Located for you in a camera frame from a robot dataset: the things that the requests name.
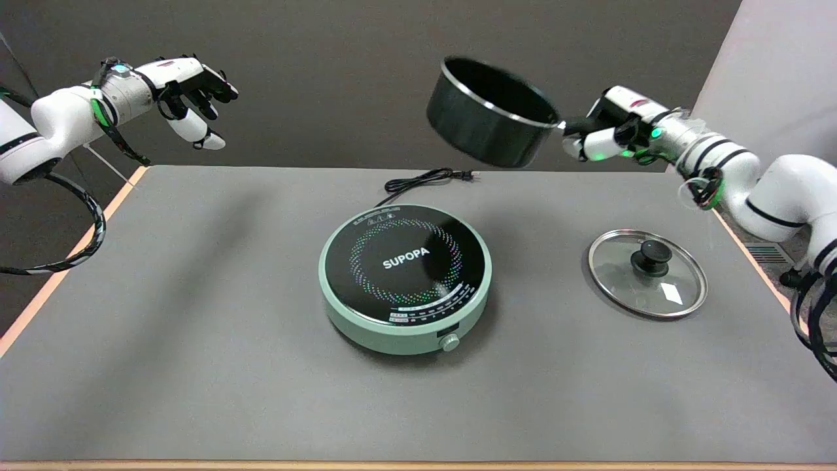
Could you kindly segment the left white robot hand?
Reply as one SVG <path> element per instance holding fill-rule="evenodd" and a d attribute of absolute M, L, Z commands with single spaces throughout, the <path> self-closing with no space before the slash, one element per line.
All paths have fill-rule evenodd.
<path fill-rule="evenodd" d="M 207 123 L 218 119 L 214 101 L 230 103 L 239 98 L 239 90 L 224 72 L 196 56 L 159 58 L 133 72 L 144 80 L 159 113 L 185 142 L 196 150 L 218 151 L 226 146 L 225 139 Z"/>

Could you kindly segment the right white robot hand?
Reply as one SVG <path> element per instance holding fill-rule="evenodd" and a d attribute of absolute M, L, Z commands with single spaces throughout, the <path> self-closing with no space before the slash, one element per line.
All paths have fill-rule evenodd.
<path fill-rule="evenodd" d="M 588 115 L 562 123 L 563 150 L 582 163 L 614 157 L 630 159 L 640 166 L 658 160 L 673 163 L 672 152 L 662 147 L 664 129 L 658 126 L 673 112 L 625 86 L 610 87 Z"/>

